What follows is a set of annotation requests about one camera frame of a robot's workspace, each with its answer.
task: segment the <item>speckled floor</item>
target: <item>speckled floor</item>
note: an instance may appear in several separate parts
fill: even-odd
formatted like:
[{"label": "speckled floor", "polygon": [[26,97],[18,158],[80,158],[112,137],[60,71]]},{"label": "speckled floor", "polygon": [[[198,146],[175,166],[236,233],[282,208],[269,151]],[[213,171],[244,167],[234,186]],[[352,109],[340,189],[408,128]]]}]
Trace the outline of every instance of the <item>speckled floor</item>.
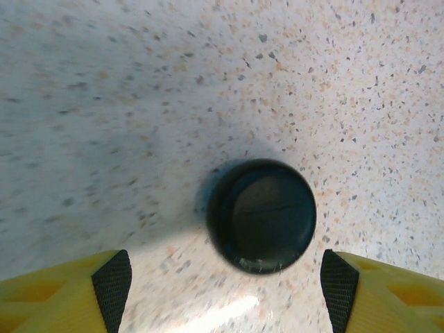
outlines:
[{"label": "speckled floor", "polygon": [[[0,279],[126,248],[122,332],[331,332],[324,249],[444,278],[444,1],[0,2]],[[288,162],[291,268],[235,271],[203,203]]]}]

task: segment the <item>black puck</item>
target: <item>black puck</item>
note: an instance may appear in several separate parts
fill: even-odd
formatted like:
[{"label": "black puck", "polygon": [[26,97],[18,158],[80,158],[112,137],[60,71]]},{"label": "black puck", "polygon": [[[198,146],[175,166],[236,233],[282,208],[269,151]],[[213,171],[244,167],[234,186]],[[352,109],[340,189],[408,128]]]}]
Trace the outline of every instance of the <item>black puck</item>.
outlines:
[{"label": "black puck", "polygon": [[216,184],[207,225],[230,263],[248,273],[274,273],[307,249],[316,226],[316,203],[296,170],[274,160],[252,160]]}]

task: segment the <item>floor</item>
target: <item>floor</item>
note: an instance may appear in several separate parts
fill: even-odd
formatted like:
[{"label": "floor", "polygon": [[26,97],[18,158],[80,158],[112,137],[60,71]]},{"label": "floor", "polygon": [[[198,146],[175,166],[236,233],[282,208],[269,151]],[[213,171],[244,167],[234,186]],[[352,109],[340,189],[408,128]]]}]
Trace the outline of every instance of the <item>floor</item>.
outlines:
[{"label": "floor", "polygon": [[[331,332],[326,248],[444,279],[444,1],[0,3],[0,279],[125,248],[122,332]],[[230,165],[318,205],[287,270],[215,252]]]}]

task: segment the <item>yellow plastic part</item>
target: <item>yellow plastic part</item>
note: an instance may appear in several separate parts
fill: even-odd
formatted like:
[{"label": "yellow plastic part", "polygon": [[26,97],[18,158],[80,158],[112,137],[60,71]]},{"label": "yellow plastic part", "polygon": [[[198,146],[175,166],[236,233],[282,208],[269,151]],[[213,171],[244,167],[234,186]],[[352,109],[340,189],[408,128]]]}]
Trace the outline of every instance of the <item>yellow plastic part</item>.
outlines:
[{"label": "yellow plastic part", "polygon": [[443,333],[444,281],[336,252],[359,271],[347,333]]},{"label": "yellow plastic part", "polygon": [[91,275],[117,252],[0,282],[0,333],[106,333]]}]

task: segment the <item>black rubber pad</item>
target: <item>black rubber pad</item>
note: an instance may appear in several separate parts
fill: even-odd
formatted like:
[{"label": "black rubber pad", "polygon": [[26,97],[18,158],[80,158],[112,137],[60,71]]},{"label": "black rubber pad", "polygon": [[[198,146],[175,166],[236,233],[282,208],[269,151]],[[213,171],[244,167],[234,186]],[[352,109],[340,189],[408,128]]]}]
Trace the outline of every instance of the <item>black rubber pad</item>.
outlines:
[{"label": "black rubber pad", "polygon": [[120,250],[91,277],[108,333],[119,331],[132,276],[128,252]]},{"label": "black rubber pad", "polygon": [[345,333],[347,329],[358,280],[359,271],[332,250],[325,250],[321,265],[321,286],[333,333]]}]

